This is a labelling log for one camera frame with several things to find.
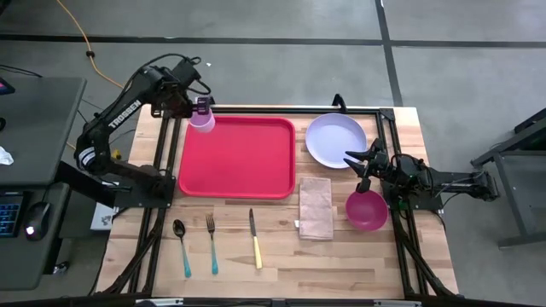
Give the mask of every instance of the gray floor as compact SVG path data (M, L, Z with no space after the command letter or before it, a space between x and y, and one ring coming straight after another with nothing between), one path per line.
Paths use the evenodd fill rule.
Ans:
M82 27L95 35L380 38L372 0L65 3ZM541 0L383 3L392 39L546 40L546 2ZM55 1L39 0L13 1L0 16L0 32L78 34ZM84 98L100 107L107 106L119 91L94 74L82 43L1 42L1 46L0 63L45 76L87 78ZM351 105L392 106L382 47L131 43L94 43L93 47L99 66L119 82L156 55L199 55L204 64L198 69L221 103L327 105L340 92ZM515 125L545 107L546 49L394 48L393 54L404 105L418 108L431 166L439 170L470 171L470 159L509 137ZM87 117L95 111L86 104L81 110ZM77 119L71 142L82 123ZM120 133L135 124L128 122ZM127 155L131 138L124 137L114 146ZM69 149L65 158L71 159ZM446 211L448 241L462 294L546 304L542 287L546 244L503 252L497 248L498 240L517 233L504 198L484 203L459 196ZM74 263L85 264L82 269L57 280L44 280L26 299L87 294L100 256L82 251L99 246L100 240L78 241L80 252L71 249L71 255ZM5 300L19 296L1 295Z

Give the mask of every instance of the beige napkin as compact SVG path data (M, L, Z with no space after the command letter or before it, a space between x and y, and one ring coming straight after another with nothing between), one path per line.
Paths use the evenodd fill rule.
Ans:
M327 178L301 178L299 183L299 238L332 240L332 183Z

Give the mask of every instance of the teal handle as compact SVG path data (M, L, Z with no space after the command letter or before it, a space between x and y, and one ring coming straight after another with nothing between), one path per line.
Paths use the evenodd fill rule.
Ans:
M212 273L218 274L218 263L216 262L216 248L214 248L214 240L212 242Z
M188 255L186 255L186 247L182 244L182 253L184 255L184 274L186 278L191 277L191 268L189 267Z

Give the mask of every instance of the keyboard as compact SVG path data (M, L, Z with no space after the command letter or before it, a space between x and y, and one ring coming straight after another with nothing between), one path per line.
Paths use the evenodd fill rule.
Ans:
M24 200L23 192L0 193L0 238L17 236Z

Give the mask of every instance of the computer mouse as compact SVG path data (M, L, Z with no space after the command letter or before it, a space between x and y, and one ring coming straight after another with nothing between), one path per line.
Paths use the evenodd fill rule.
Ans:
M28 240L42 240L48 233L50 210L51 204L45 201L37 202L28 209L23 221Z

